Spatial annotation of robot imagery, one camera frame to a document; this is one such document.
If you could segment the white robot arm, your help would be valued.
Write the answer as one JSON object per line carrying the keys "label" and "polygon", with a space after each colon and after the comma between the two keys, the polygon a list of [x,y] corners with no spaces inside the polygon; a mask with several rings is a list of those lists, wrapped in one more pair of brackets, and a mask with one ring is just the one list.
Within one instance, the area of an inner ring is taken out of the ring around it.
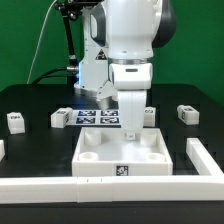
{"label": "white robot arm", "polygon": [[106,110],[118,102],[126,138],[142,131],[147,90],[153,77],[153,50],[176,31],[171,0],[98,0],[83,9],[84,58],[74,84]]}

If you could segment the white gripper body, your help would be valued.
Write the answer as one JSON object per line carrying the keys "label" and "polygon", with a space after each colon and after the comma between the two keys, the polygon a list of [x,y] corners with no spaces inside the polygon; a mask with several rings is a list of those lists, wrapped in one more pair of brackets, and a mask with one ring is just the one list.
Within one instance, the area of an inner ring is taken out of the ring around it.
{"label": "white gripper body", "polygon": [[136,134],[143,128],[147,90],[151,88],[152,64],[109,66],[110,78],[118,94],[121,128],[125,133]]}

